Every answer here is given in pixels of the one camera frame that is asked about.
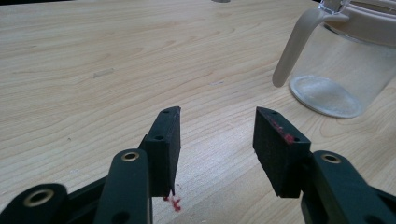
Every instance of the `white handle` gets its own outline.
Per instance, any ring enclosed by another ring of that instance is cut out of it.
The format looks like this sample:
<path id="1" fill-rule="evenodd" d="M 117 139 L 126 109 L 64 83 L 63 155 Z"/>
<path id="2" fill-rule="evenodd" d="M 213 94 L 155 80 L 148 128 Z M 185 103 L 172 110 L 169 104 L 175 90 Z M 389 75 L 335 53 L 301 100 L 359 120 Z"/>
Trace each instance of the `white handle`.
<path id="1" fill-rule="evenodd" d="M 349 17 L 338 13 L 329 14 L 318 8 L 308 9 L 294 26 L 288 44 L 283 50 L 279 63 L 273 74 L 273 83 L 276 87 L 281 87 L 285 84 L 286 79 L 300 57 L 301 52 L 314 29 L 324 21 L 340 21 L 346 22 Z"/>

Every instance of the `transparent jug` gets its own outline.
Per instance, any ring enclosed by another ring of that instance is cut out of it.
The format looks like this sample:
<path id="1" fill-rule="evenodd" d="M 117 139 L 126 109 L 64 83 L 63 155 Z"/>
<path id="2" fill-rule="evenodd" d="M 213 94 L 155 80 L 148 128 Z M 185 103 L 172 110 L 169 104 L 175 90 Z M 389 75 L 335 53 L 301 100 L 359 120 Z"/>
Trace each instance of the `transparent jug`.
<path id="1" fill-rule="evenodd" d="M 396 76 L 395 9 L 394 1 L 322 1 L 297 21 L 274 84 L 291 71 L 302 104 L 336 118 L 362 114 Z"/>

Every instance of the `screw hole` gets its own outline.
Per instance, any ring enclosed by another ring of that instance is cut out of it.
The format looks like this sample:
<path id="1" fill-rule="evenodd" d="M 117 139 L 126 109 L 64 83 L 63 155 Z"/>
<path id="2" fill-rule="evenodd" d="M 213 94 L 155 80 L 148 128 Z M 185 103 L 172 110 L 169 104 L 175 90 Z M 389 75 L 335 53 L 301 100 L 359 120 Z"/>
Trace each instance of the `screw hole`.
<path id="1" fill-rule="evenodd" d="M 385 224 L 385 222 L 382 221 L 379 217 L 375 217 L 372 215 L 366 216 L 364 218 L 364 221 L 366 221 L 366 223 L 369 223 L 369 224 Z"/>
<path id="2" fill-rule="evenodd" d="M 129 214 L 127 212 L 118 212 L 111 218 L 112 224 L 124 224 L 129 220 Z"/>
<path id="3" fill-rule="evenodd" d="M 26 207 L 36 207 L 43 203 L 46 203 L 54 195 L 52 189 L 39 189 L 26 197 L 23 204 Z"/>
<path id="4" fill-rule="evenodd" d="M 137 158 L 139 158 L 139 153 L 137 152 L 127 152 L 122 155 L 122 160 L 123 161 L 135 161 Z"/>
<path id="5" fill-rule="evenodd" d="M 341 163 L 341 160 L 338 157 L 331 154 L 323 154 L 321 155 L 321 158 L 326 162 L 335 163 L 335 164 Z"/>

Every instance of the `pitcher lid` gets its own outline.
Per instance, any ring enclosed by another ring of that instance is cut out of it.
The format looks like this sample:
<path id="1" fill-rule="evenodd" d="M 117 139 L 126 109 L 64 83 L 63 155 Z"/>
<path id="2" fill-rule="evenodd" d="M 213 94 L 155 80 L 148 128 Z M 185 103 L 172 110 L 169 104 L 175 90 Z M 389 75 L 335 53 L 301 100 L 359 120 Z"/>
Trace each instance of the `pitcher lid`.
<path id="1" fill-rule="evenodd" d="M 396 1 L 352 0 L 342 14 L 348 22 L 325 22 L 335 32 L 362 41 L 396 47 Z"/>

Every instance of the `wooden table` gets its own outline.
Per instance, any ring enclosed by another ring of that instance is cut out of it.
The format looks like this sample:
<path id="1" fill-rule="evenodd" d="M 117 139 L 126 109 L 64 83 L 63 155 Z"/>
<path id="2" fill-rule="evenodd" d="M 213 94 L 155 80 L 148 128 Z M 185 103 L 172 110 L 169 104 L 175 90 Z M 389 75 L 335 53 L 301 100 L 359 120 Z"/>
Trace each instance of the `wooden table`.
<path id="1" fill-rule="evenodd" d="M 177 196 L 155 223 L 303 223 L 252 148 L 255 107 L 282 113 L 396 194 L 396 81 L 355 119 L 317 114 L 271 76 L 308 0 L 82 1 L 0 7 L 0 210 L 25 189 L 107 174 L 179 105 Z"/>

